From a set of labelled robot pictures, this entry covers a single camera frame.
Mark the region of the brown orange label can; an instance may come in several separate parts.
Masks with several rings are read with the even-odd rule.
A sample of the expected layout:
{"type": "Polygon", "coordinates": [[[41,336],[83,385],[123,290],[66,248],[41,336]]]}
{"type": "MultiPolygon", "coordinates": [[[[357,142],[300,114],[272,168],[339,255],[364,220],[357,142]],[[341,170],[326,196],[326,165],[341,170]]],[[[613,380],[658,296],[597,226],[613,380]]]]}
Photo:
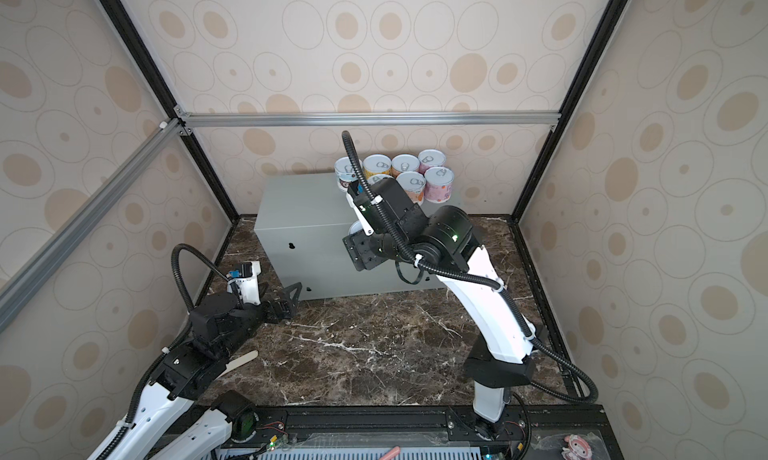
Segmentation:
{"type": "Polygon", "coordinates": [[[426,180],[422,174],[418,172],[403,172],[397,176],[396,181],[413,203],[423,204],[426,180]]]}

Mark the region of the yellow label can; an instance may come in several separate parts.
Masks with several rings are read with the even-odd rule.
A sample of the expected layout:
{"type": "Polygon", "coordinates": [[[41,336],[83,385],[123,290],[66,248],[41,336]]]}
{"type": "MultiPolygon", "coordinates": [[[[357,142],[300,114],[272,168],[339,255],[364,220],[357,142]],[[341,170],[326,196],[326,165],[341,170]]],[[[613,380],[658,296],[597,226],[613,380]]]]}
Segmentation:
{"type": "Polygon", "coordinates": [[[375,175],[389,175],[392,163],[391,159],[382,154],[374,154],[366,157],[363,162],[363,173],[366,179],[375,175]]]}

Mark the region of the orange pink label can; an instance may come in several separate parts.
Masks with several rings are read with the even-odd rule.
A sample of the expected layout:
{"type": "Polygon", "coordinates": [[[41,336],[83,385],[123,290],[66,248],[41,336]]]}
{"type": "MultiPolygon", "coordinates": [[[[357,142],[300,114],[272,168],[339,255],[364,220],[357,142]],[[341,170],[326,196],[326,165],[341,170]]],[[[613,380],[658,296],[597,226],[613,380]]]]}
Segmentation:
{"type": "Polygon", "coordinates": [[[391,160],[391,174],[398,177],[403,173],[419,172],[420,161],[416,156],[410,154],[397,155],[391,160]]]}

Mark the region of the teal can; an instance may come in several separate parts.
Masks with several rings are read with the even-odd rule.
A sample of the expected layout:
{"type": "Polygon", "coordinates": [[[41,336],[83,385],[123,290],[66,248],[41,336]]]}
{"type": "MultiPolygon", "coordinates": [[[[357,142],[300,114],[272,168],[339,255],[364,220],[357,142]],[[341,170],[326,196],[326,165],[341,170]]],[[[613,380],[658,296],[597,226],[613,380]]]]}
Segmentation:
{"type": "Polygon", "coordinates": [[[358,180],[354,172],[351,161],[347,158],[340,158],[334,164],[337,187],[341,191],[346,191],[349,185],[358,180]]]}

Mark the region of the green label can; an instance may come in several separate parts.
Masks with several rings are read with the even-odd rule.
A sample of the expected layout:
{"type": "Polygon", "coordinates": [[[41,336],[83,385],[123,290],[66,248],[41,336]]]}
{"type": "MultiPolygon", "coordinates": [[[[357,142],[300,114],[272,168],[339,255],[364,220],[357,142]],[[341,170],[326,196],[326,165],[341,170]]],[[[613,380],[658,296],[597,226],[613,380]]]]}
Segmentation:
{"type": "Polygon", "coordinates": [[[350,226],[350,228],[348,230],[348,234],[349,235],[354,235],[355,233],[357,233],[359,231],[362,231],[362,230],[363,230],[363,226],[362,226],[361,222],[360,221],[356,221],[355,223],[353,223],[350,226]]]}

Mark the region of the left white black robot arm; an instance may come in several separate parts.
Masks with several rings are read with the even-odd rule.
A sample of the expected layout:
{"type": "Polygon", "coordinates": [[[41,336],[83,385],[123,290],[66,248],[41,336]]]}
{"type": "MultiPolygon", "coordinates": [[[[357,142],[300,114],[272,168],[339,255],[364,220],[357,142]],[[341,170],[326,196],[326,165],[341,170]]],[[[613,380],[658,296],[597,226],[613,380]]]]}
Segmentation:
{"type": "MultiPolygon", "coordinates": [[[[295,283],[267,298],[266,287],[232,282],[228,291],[194,306],[182,333],[163,348],[134,390],[126,415],[92,453],[94,459],[142,459],[163,434],[236,363],[235,353],[264,324],[292,319],[303,289],[295,283]]],[[[170,459],[195,459],[228,440],[250,439],[257,415],[252,402],[225,393],[185,433],[164,447],[170,459]]]]}

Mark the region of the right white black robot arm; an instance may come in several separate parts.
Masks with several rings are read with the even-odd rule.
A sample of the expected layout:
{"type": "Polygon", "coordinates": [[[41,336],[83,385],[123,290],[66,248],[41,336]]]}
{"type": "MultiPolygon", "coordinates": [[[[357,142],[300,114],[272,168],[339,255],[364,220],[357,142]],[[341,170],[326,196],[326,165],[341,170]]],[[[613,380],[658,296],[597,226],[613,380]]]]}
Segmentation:
{"type": "Polygon", "coordinates": [[[546,347],[520,311],[463,210],[446,205],[426,215],[389,178],[375,184],[355,180],[347,187],[346,199],[362,226],[343,239],[356,270],[373,270],[387,261],[397,267],[409,264],[420,277],[430,275],[443,283],[479,328],[481,336],[464,369],[474,382],[473,411],[480,437],[489,438],[497,429],[506,400],[517,386],[531,385],[573,404],[597,401],[595,382],[546,347]],[[570,396],[535,381],[536,352],[579,379],[587,394],[570,396]]]}

